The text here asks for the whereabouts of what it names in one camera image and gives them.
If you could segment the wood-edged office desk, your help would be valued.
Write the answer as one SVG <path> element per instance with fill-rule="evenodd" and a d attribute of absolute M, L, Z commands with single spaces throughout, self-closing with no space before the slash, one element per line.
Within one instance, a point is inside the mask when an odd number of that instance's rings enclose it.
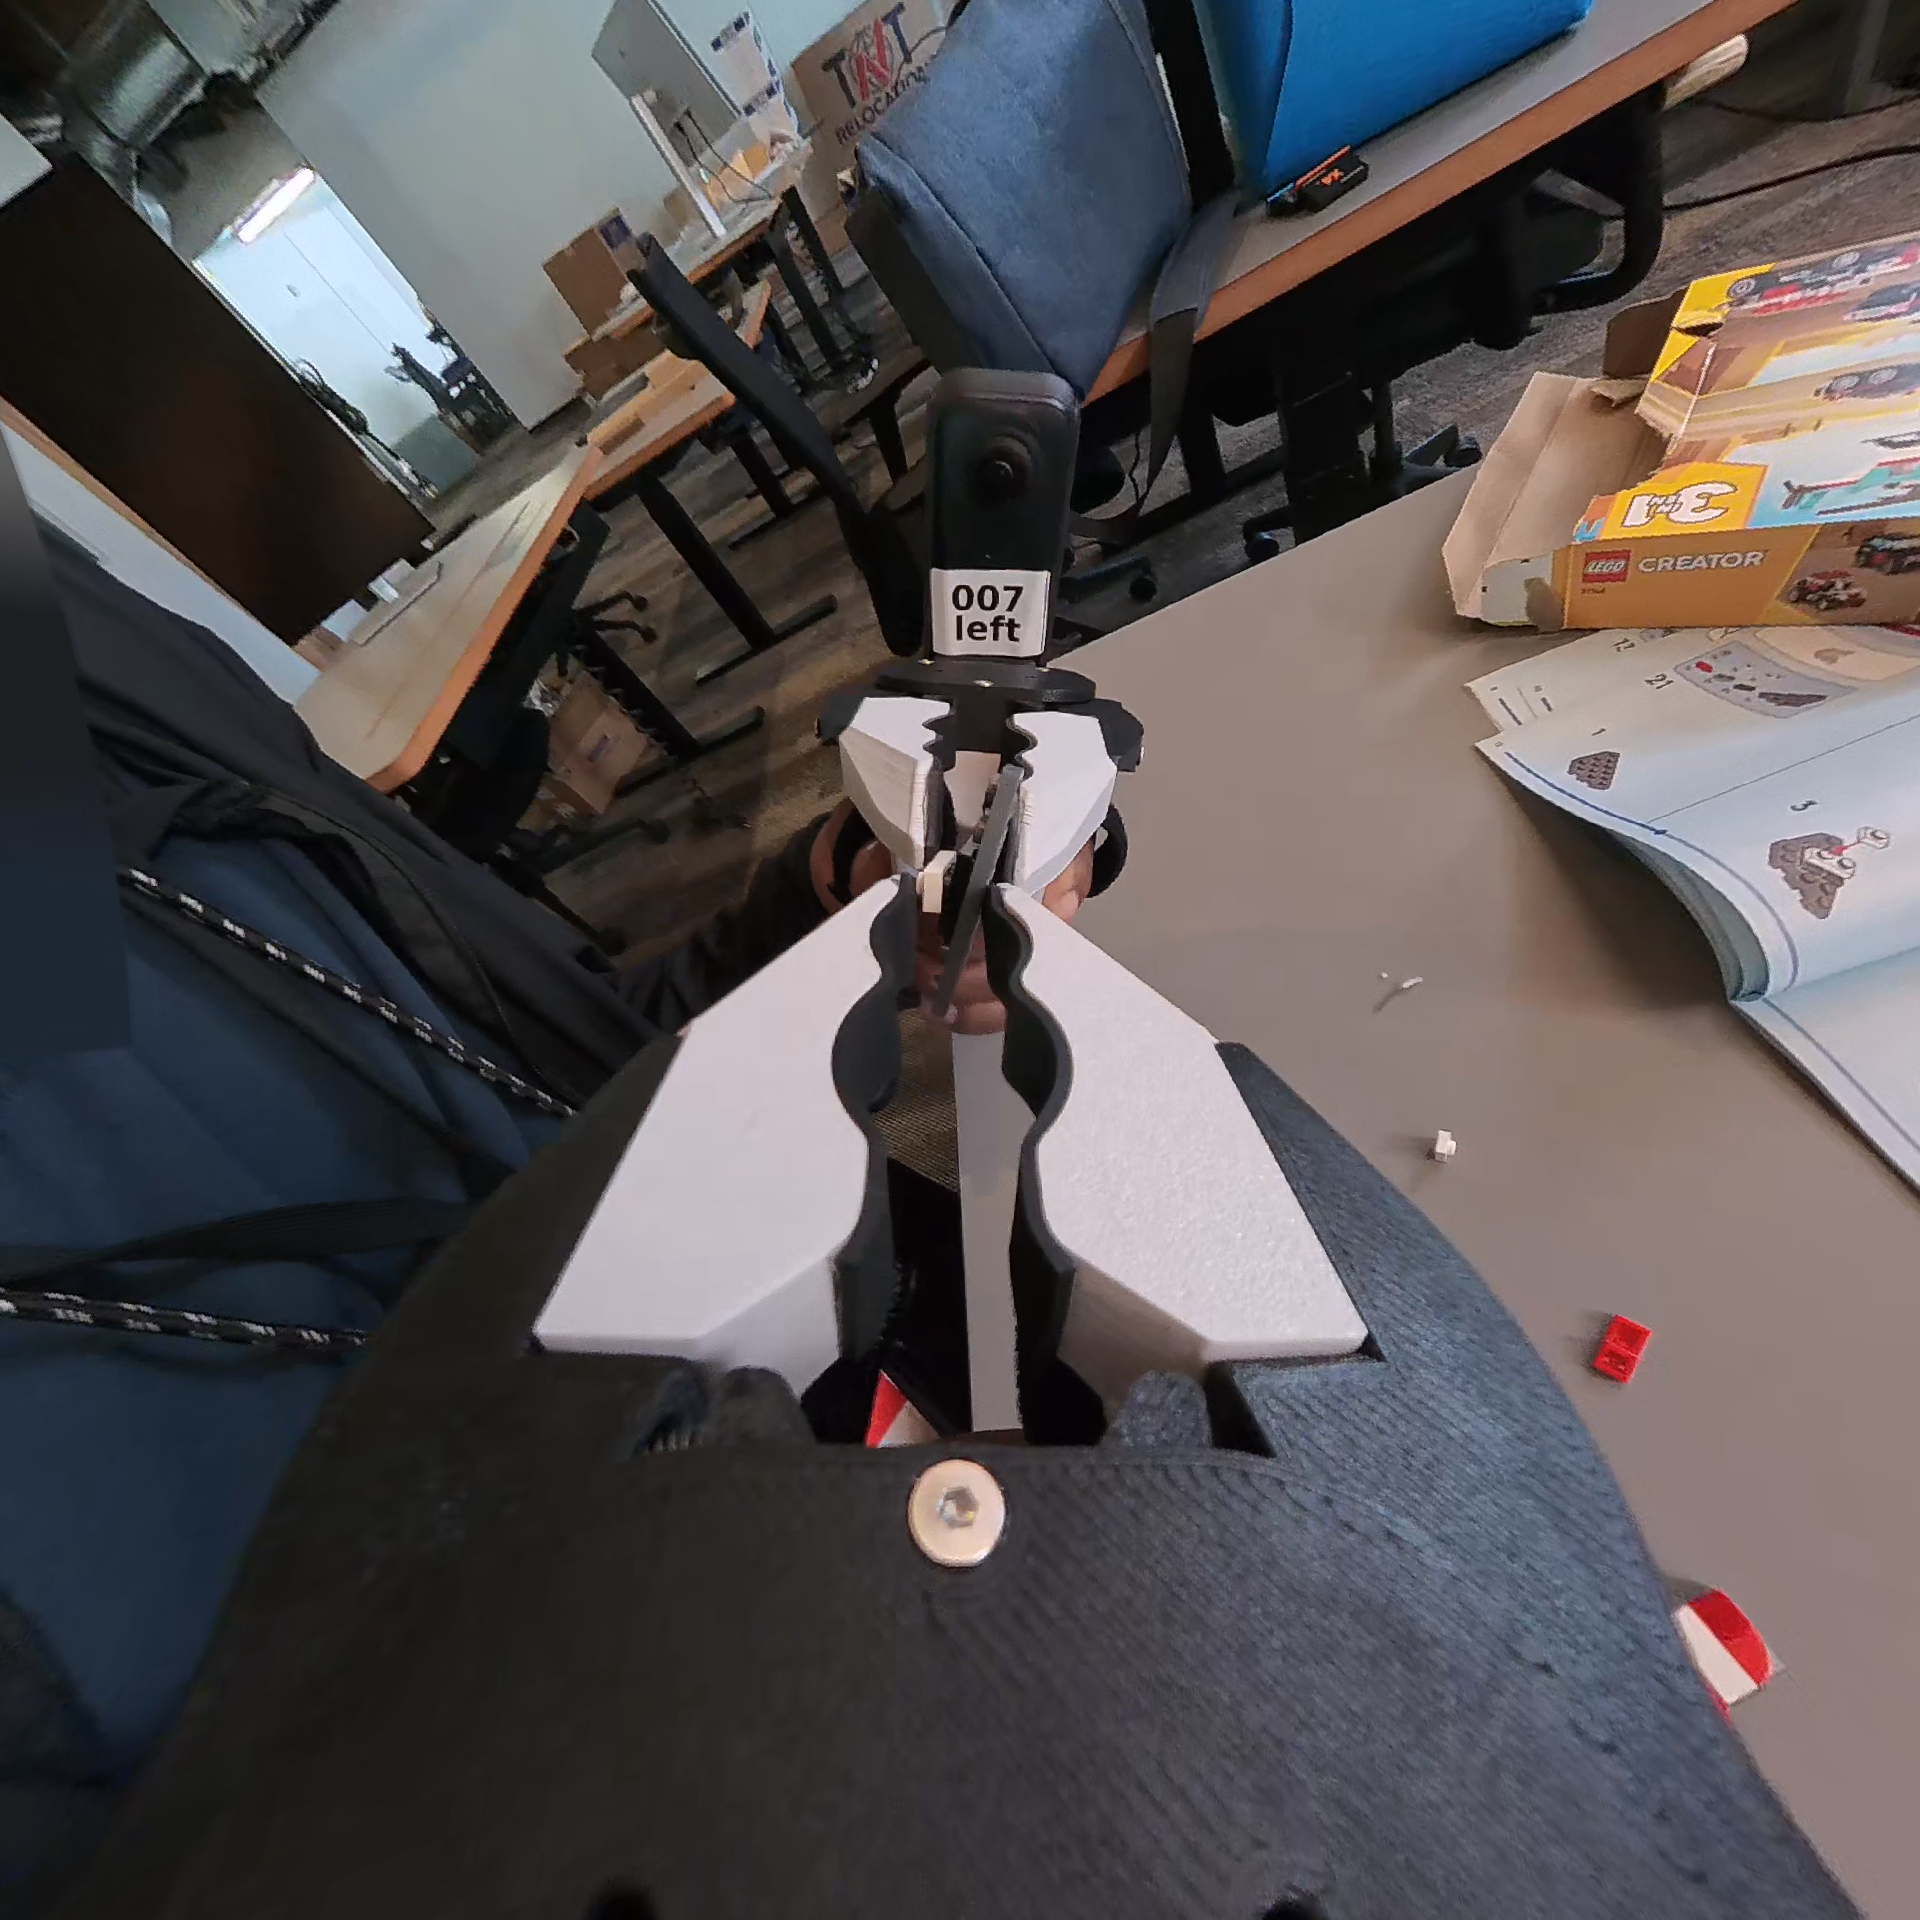
<path fill-rule="evenodd" d="M 1783 11 L 1788 3 L 1601 3 L 1564 36 L 1363 141 L 1367 178 L 1333 209 L 1271 213 L 1245 187 L 1198 343 L 1218 343 L 1310 281 L 1358 266 L 1367 250 Z"/>

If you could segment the person's navy hoodie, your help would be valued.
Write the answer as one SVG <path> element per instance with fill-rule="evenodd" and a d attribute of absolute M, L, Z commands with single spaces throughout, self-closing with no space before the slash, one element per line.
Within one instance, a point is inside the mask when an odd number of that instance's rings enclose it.
<path fill-rule="evenodd" d="M 277 1210 L 466 1210 L 550 1117 L 311 975 L 124 892 L 131 1045 L 5 1075 L 5 1246 Z M 338 1359 L 5 1319 L 5 1916 L 95 1844 L 178 1717 Z"/>

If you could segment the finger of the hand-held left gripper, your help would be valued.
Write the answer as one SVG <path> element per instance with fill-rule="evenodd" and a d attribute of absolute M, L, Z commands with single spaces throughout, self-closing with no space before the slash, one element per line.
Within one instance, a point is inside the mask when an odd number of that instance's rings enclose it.
<path fill-rule="evenodd" d="M 932 730 L 946 700 L 857 700 L 837 733 L 843 788 L 900 873 L 942 883 L 955 859 L 946 767 Z"/>
<path fill-rule="evenodd" d="M 1019 714 L 1013 733 L 1022 779 L 998 878 L 1043 898 L 1105 826 L 1119 767 L 1091 714 Z"/>

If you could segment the person's left hand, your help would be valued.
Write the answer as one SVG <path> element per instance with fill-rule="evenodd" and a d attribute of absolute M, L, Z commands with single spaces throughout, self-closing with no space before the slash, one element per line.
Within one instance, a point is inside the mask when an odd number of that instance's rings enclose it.
<path fill-rule="evenodd" d="M 1039 900 L 1060 921 L 1071 921 L 1094 892 L 1098 847 L 1105 830 L 1087 839 L 1071 865 L 1043 892 Z M 838 801 L 833 813 L 819 826 L 807 850 L 807 875 L 826 914 L 838 913 L 853 898 L 886 885 L 895 875 L 889 850 L 874 837 L 874 830 L 857 813 L 850 801 Z M 998 1036 L 1004 1005 L 991 987 L 986 956 L 986 939 L 978 932 L 967 948 L 950 995 L 939 997 L 939 983 L 949 966 L 943 931 L 938 916 L 919 916 L 914 1011 L 955 1036 Z"/>

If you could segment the wooden top desk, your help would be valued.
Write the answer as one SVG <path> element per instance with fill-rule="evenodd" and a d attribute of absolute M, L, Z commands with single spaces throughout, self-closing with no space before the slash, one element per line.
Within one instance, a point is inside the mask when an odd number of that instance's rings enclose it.
<path fill-rule="evenodd" d="M 661 353 L 589 419 L 571 501 L 610 501 L 721 422 L 737 397 L 702 361 Z"/>
<path fill-rule="evenodd" d="M 601 462 L 589 444 L 571 447 L 359 623 L 295 702 L 327 757 L 383 793 L 420 774 Z"/>

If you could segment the large dark screen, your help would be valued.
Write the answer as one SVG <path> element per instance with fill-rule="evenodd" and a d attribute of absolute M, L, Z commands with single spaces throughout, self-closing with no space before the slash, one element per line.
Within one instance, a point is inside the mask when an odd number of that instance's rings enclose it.
<path fill-rule="evenodd" d="M 430 524 L 85 159 L 3 213 L 3 396 L 282 641 Z"/>

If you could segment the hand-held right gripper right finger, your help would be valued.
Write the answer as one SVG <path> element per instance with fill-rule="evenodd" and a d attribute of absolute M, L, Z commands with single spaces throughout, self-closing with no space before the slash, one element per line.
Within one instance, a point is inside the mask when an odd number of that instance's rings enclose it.
<path fill-rule="evenodd" d="M 1211 1034 L 1013 885 L 991 892 L 991 980 L 1029 1110 L 1019 1375 L 1358 1354 L 1359 1309 Z"/>

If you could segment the printed cardboard box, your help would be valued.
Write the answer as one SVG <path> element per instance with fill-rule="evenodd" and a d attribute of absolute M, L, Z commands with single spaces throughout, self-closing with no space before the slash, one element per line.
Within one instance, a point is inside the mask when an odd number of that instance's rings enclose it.
<path fill-rule="evenodd" d="M 791 63 L 819 154 L 843 159 L 939 54 L 950 3 L 865 3 L 845 11 Z"/>

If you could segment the person's left forearm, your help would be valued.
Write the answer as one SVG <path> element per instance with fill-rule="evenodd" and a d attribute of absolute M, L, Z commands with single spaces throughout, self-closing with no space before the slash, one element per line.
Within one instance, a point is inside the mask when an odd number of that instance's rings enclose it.
<path fill-rule="evenodd" d="M 612 974 L 612 993 L 655 1034 L 679 1031 L 807 939 L 837 910 L 814 873 L 830 827 L 830 813 L 799 827 L 756 867 L 732 908 L 684 943 Z"/>

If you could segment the dark grey wedge plate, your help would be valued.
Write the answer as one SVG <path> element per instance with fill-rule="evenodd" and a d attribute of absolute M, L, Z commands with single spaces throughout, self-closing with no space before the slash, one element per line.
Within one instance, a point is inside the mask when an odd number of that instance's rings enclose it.
<path fill-rule="evenodd" d="M 965 885 L 955 902 L 943 908 L 943 969 L 923 1005 L 923 1013 L 934 1022 L 943 1022 L 953 1011 L 958 980 L 967 969 L 989 889 L 997 883 L 1011 830 L 1017 822 L 1022 783 L 1022 762 L 1004 762 L 987 788 L 981 822 L 967 844 L 962 859 L 967 867 Z"/>

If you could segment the red white toy plane model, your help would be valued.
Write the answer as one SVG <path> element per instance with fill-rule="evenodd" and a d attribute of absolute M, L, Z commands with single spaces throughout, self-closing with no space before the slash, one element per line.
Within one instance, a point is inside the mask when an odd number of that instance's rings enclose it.
<path fill-rule="evenodd" d="M 1778 1671 L 1762 1631 L 1726 1591 L 1707 1589 L 1687 1596 L 1674 1606 L 1671 1620 L 1693 1669 L 1726 1714 L 1762 1692 Z"/>

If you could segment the toy building instruction booklet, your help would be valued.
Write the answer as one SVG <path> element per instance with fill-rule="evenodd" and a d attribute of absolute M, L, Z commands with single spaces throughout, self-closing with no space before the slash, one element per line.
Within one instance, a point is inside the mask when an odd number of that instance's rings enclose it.
<path fill-rule="evenodd" d="M 1740 1018 L 1917 1185 L 1915 627 L 1598 631 L 1468 691 L 1482 755 L 1657 873 Z"/>

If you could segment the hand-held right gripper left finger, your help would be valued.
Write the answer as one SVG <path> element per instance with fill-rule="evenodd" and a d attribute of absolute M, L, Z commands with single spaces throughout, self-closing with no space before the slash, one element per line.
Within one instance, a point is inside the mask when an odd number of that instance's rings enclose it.
<path fill-rule="evenodd" d="M 695 1018 L 535 1340 L 758 1367 L 798 1391 L 868 1354 L 899 1273 L 877 1113 L 900 1076 L 911 879 L 871 887 Z"/>

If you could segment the white computer monitor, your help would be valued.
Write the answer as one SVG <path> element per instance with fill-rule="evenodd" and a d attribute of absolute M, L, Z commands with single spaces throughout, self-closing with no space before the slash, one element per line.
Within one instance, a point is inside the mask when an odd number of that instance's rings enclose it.
<path fill-rule="evenodd" d="M 633 110 L 679 187 L 702 202 L 699 167 L 708 138 L 733 126 L 737 107 L 699 51 L 659 5 L 612 3 L 591 59 Z"/>

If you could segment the yellow toy set box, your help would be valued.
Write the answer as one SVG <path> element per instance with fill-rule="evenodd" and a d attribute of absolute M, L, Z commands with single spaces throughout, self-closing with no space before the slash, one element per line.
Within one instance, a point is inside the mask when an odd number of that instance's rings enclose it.
<path fill-rule="evenodd" d="M 1442 547 L 1540 633 L 1915 623 L 1917 238 L 1693 279 L 1538 373 Z"/>

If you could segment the grey work desk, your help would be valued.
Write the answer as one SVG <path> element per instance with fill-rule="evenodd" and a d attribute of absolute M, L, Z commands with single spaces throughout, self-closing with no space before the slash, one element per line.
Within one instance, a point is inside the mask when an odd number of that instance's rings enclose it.
<path fill-rule="evenodd" d="M 1022 1465 L 919 1713 L 987 1916 L 1915 1916 L 1915 1196 L 1479 762 L 1531 642 L 1450 620 L 1461 490 L 1092 652 L 1146 719 L 1098 934 L 1299 1087 L 1381 1358 L 1238 1369 L 1204 1468 Z M 1707 1589 L 1778 1665 L 1729 1714 Z"/>

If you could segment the small black orange device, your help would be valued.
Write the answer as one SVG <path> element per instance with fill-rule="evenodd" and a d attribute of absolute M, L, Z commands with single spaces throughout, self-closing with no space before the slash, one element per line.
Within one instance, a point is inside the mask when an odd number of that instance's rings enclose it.
<path fill-rule="evenodd" d="M 1307 218 L 1348 196 L 1358 186 L 1369 180 L 1369 159 L 1346 143 L 1318 159 L 1305 173 L 1275 187 L 1265 199 L 1265 210 L 1275 219 Z"/>

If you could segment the navy fabric bag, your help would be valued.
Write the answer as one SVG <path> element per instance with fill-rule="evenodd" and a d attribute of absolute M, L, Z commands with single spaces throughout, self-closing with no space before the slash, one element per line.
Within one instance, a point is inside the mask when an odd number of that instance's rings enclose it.
<path fill-rule="evenodd" d="M 1092 396 L 1135 301 L 1185 390 L 1235 195 L 1202 202 L 1138 3 L 975 3 L 854 151 L 854 251 L 943 374 Z"/>

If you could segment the person's black jacket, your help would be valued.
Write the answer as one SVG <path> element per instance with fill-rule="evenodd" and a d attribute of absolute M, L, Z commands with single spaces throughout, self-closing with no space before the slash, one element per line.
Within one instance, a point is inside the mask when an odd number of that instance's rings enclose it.
<path fill-rule="evenodd" d="M 52 542 L 133 954 L 169 974 L 135 1049 L 245 1109 L 334 1109 L 511 1167 L 665 1031 L 541 908 L 329 762 L 219 635 Z"/>

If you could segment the bright blue felt bag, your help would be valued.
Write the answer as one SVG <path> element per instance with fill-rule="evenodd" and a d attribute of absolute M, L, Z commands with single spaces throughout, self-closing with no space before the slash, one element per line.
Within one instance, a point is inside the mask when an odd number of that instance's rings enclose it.
<path fill-rule="evenodd" d="M 1238 189 L 1268 196 L 1578 28 L 1588 3 L 1198 3 Z"/>

